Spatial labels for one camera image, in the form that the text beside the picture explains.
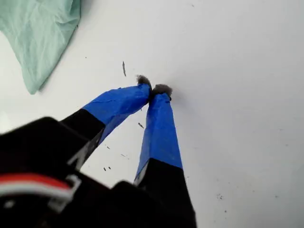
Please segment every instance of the blue painter's tape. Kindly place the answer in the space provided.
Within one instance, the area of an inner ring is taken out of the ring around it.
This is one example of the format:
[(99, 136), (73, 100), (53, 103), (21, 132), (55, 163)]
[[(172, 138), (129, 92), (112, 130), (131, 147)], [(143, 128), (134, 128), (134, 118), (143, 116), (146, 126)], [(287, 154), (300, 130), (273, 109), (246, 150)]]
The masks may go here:
[(129, 115), (136, 113), (148, 102), (150, 87), (139, 84), (126, 88), (112, 89), (95, 98), (83, 107), (105, 124), (101, 143)]
[(150, 158), (182, 168), (173, 112), (167, 94), (158, 94), (154, 97), (148, 109), (146, 122), (136, 176)]

